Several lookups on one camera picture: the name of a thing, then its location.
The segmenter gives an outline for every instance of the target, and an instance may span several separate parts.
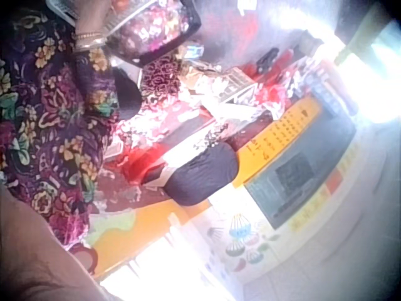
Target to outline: gold bracelet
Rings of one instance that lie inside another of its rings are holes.
[[[103,37],[103,34],[99,31],[97,32],[93,32],[93,33],[80,33],[80,34],[76,34],[74,35],[75,40],[83,40],[83,39],[87,39],[87,38],[99,38],[99,37]]]
[[[99,39],[94,39],[91,43],[87,43],[84,45],[76,45],[74,52],[83,52],[83,51],[88,51],[94,48],[102,47],[106,45],[106,38],[99,38]]]

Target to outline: hair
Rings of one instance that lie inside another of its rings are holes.
[[[138,86],[121,68],[113,68],[118,104],[120,105],[120,120],[127,120],[138,114],[142,105],[142,95]]]

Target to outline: woman's arm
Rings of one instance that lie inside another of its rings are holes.
[[[103,20],[110,9],[110,0],[80,0],[81,19],[76,23],[76,35],[101,33]],[[78,39],[76,47],[90,45],[96,37]],[[76,52],[76,82],[84,99],[85,113],[81,123],[83,141],[79,172],[85,201],[92,201],[97,174],[103,155],[112,141],[118,118],[118,100],[109,55],[104,46]]]
[[[46,221],[0,186],[0,287],[10,300],[107,300]]]

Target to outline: woman's hand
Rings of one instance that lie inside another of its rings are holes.
[[[75,33],[102,33],[105,18],[111,7],[111,0],[75,0],[79,20]]]

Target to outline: skin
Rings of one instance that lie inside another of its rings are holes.
[[[46,221],[1,187],[1,286],[14,300],[107,300]]]

